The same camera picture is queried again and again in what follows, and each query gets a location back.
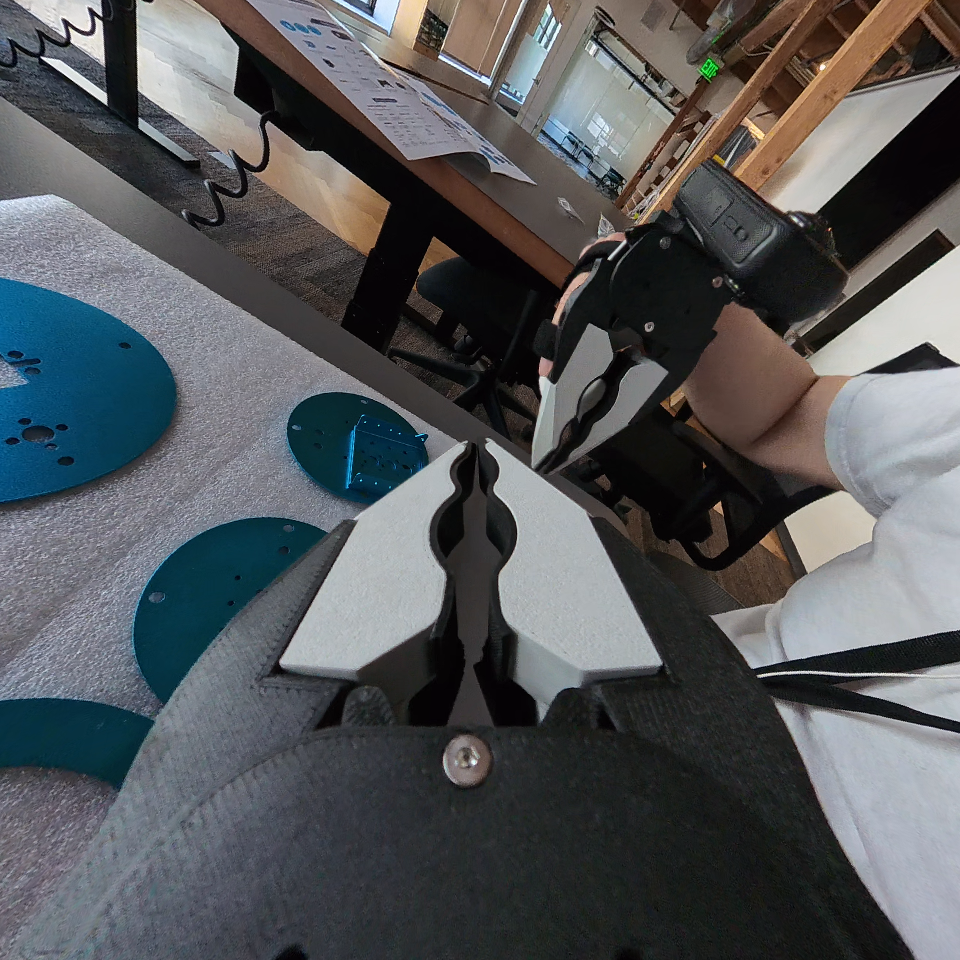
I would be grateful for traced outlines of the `brown wooden table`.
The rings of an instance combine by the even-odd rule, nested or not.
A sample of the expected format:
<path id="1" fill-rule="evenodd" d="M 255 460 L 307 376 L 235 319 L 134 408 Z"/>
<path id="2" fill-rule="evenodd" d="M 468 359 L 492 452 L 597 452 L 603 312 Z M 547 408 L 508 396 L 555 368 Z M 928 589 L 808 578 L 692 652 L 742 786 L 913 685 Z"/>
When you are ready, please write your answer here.
<path id="1" fill-rule="evenodd" d="M 451 90 L 438 98 L 509 160 L 534 184 L 487 171 L 465 154 L 450 159 L 409 160 L 361 111 L 249 2 L 210 1 L 199 6 L 218 20 L 240 51 L 279 90 L 290 112 L 321 140 L 320 148 L 380 196 L 424 188 L 446 201 L 476 227 L 522 259 L 546 282 L 558 286 L 589 242 L 600 217 L 618 232 L 628 219 L 593 186 L 561 162 L 498 106 Z M 560 209 L 566 198 L 583 222 Z"/>

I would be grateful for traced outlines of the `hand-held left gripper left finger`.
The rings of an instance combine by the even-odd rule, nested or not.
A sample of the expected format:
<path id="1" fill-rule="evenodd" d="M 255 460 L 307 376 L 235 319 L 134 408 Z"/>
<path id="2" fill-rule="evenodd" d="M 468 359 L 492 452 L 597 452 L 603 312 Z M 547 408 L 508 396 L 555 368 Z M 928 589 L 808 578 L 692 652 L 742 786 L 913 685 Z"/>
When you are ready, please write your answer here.
<path id="1" fill-rule="evenodd" d="M 364 510 L 282 654 L 287 672 L 430 682 L 453 610 L 448 559 L 464 536 L 476 448 L 462 442 Z"/>

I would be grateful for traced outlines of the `person in white shirt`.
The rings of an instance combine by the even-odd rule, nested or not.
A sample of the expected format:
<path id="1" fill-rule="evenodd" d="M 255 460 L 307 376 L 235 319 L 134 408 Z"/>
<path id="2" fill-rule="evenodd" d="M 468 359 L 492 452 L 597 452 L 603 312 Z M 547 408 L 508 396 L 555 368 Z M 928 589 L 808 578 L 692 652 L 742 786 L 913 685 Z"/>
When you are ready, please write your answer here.
<path id="1" fill-rule="evenodd" d="M 751 667 L 959 626 L 959 370 L 850 379 L 827 460 L 871 541 L 774 605 L 714 617 Z M 958 735 L 779 703 L 825 816 L 916 958 L 959 954 Z"/>

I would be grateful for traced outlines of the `blue square metal bracket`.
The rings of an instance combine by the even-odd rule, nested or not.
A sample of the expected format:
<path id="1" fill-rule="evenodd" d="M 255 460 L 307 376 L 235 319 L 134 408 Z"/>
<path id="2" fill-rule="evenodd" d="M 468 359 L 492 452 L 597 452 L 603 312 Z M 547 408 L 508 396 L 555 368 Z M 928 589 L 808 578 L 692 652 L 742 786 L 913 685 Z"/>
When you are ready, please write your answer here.
<path id="1" fill-rule="evenodd" d="M 428 463 L 426 434 L 362 414 L 349 434 L 344 493 L 363 502 L 388 495 Z"/>

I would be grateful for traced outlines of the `black standing desk frame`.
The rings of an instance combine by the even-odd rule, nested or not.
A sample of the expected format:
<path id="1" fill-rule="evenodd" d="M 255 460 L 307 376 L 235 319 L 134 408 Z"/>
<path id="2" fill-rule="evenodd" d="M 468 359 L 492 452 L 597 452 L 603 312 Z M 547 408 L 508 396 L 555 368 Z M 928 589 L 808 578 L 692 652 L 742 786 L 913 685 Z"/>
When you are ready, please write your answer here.
<path id="1" fill-rule="evenodd" d="M 101 2 L 101 10 L 88 8 L 89 27 L 76 27 L 66 19 L 61 20 L 64 39 L 46 36 L 41 44 L 49 42 L 65 49 L 73 41 L 73 33 L 90 37 L 97 26 L 102 27 L 105 90 L 84 78 L 60 59 L 42 53 L 40 62 L 54 69 L 75 87 L 87 93 L 122 119 L 127 126 L 152 140 L 166 153 L 188 169 L 198 170 L 199 160 L 140 119 L 138 111 L 138 43 L 136 2 Z"/>

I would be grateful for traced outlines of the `white foam sheet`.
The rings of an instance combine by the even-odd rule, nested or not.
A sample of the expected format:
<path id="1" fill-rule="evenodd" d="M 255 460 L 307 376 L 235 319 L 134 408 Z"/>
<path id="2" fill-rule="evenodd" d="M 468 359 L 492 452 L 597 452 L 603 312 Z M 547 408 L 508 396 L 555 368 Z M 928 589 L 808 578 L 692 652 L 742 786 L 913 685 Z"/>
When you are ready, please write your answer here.
<path id="1" fill-rule="evenodd" d="M 170 366 L 173 421 L 141 458 L 2 507 L 2 698 L 62 697 L 156 716 L 132 630 L 176 548 L 252 517 L 325 530 L 359 507 L 294 463 L 289 414 L 327 391 L 387 398 L 63 198 L 2 202 L 2 278 L 66 294 L 141 333 Z"/>

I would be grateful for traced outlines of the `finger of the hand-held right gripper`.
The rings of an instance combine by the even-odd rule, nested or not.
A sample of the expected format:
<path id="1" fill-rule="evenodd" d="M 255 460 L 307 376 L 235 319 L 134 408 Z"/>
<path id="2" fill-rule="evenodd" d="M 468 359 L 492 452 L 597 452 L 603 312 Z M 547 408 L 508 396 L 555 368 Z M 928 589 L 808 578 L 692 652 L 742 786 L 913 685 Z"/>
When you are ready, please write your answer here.
<path id="1" fill-rule="evenodd" d="M 590 384 L 582 395 L 571 434 L 546 459 L 544 472 L 557 473 L 616 436 L 642 410 L 659 404 L 667 376 L 668 371 L 652 359 L 629 359 L 609 382 L 600 378 Z"/>
<path id="2" fill-rule="evenodd" d="M 614 361 L 610 332 L 595 324 L 586 326 L 558 380 L 541 378 L 541 402 L 534 426 L 531 468 L 539 474 L 558 471 L 571 461 L 606 443 L 613 435 L 604 415 L 587 427 L 586 438 L 574 439 L 573 450 L 562 452 L 564 430 L 577 420 L 583 393 L 600 379 Z"/>

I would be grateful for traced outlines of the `medium blue drilled disc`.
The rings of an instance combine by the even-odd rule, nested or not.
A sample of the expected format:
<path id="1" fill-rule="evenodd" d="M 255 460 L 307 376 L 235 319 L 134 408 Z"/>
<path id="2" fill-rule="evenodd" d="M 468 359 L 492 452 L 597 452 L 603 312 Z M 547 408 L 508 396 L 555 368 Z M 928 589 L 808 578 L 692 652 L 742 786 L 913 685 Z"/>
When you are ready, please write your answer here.
<path id="1" fill-rule="evenodd" d="M 139 670 L 155 696 L 166 702 L 229 621 L 325 534 L 294 519 L 240 519 L 166 558 L 143 589 L 132 629 Z"/>

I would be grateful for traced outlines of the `black office chair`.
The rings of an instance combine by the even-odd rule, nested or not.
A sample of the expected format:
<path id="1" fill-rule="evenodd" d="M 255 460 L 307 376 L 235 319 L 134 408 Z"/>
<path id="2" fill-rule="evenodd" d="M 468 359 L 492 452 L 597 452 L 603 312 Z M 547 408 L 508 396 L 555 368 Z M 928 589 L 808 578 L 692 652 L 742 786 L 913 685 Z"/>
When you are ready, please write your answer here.
<path id="1" fill-rule="evenodd" d="M 388 357 L 462 386 L 456 405 L 467 412 L 482 405 L 493 430 L 506 439 L 511 435 L 504 409 L 534 422 L 537 415 L 517 400 L 509 387 L 518 383 L 537 387 L 539 357 L 534 353 L 534 338 L 553 306 L 553 295 L 524 288 L 463 258 L 426 270 L 416 289 L 438 306 L 454 327 L 465 328 L 466 344 L 454 347 L 454 361 L 394 347 Z"/>

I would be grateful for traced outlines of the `person's right hand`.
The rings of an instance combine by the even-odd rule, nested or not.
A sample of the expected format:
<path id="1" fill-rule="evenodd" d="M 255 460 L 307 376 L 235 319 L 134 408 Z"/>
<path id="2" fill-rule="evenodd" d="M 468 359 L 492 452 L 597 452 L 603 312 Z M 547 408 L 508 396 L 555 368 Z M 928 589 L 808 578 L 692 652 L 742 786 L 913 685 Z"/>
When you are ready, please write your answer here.
<path id="1" fill-rule="evenodd" d="M 554 315 L 550 320 L 553 327 L 561 325 L 570 298 L 587 282 L 594 262 L 612 254 L 625 240 L 626 234 L 624 232 L 614 232 L 587 245 L 582 250 L 574 269 L 570 271 L 564 282 Z M 534 333 L 533 351 L 539 357 L 537 374 L 542 378 L 547 377 L 553 367 L 556 339 L 557 335 L 547 330 L 546 320 L 538 326 Z"/>

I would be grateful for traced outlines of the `printed paper sheet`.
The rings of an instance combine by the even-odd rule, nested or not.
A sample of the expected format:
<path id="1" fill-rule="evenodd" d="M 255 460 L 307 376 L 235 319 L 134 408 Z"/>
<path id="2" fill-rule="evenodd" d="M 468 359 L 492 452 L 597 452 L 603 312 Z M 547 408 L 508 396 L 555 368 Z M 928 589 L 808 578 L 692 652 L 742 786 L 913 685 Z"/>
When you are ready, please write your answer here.
<path id="1" fill-rule="evenodd" d="M 311 1 L 252 1 L 258 12 L 409 161 L 474 153 L 493 173 L 534 184 L 423 82 L 384 63 Z"/>

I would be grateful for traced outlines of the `wooden beam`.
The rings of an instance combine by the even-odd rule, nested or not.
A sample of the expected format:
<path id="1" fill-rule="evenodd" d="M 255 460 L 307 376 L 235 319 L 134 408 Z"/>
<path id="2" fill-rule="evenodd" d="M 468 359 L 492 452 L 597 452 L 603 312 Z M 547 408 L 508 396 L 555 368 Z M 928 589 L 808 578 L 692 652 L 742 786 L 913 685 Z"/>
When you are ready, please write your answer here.
<path id="1" fill-rule="evenodd" d="M 738 179 L 759 191 L 929 5 L 879 2 L 746 157 L 736 171 Z"/>
<path id="2" fill-rule="evenodd" d="M 740 45 L 749 52 L 786 29 L 786 34 L 751 75 L 722 116 L 687 152 L 670 179 L 661 187 L 656 201 L 640 217 L 640 223 L 646 223 L 658 211 L 671 207 L 686 177 L 723 145 L 834 5 L 834 1 L 780 2 L 755 28 L 741 38 Z"/>

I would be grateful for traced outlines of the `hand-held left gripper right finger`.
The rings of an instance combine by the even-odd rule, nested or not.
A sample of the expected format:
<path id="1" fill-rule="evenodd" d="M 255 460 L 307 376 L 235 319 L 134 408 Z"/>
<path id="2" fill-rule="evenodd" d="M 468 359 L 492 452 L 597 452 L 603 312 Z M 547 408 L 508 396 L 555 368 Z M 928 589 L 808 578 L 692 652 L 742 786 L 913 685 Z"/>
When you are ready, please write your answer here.
<path id="1" fill-rule="evenodd" d="M 663 661 L 591 516 L 492 440 L 490 505 L 507 509 L 514 546 L 498 599 L 515 652 L 510 678 L 527 692 L 583 689 L 653 675 Z"/>

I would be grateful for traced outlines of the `black table leg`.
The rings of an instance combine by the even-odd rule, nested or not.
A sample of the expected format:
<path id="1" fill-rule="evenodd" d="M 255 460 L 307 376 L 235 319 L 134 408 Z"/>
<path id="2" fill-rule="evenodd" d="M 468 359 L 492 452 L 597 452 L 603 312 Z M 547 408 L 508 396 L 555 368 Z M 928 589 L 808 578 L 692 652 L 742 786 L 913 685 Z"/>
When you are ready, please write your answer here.
<path id="1" fill-rule="evenodd" d="M 370 250 L 342 328 L 384 354 L 434 235 L 436 203 L 417 188 L 398 193 Z"/>

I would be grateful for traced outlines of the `large blue disc rectangular hole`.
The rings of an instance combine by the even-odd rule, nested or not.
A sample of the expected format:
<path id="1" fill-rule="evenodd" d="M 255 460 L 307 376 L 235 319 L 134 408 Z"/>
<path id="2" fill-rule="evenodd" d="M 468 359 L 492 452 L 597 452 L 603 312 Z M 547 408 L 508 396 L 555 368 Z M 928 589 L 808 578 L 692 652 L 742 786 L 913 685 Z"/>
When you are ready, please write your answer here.
<path id="1" fill-rule="evenodd" d="M 162 437 L 176 409 L 157 349 L 64 294 L 1 281 L 1 500 L 51 495 L 117 471 Z"/>

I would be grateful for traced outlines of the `small blue metal disc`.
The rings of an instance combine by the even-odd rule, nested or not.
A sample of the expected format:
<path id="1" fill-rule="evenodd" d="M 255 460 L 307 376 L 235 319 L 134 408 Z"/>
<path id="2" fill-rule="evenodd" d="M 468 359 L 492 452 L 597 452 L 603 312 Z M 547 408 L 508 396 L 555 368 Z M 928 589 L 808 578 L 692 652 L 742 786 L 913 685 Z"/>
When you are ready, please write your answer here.
<path id="1" fill-rule="evenodd" d="M 375 501 L 363 502 L 345 494 L 350 434 L 364 414 L 423 434 L 378 401 L 329 391 L 308 397 L 294 408 L 287 424 L 287 439 L 296 461 L 319 486 L 336 497 L 367 505 Z"/>

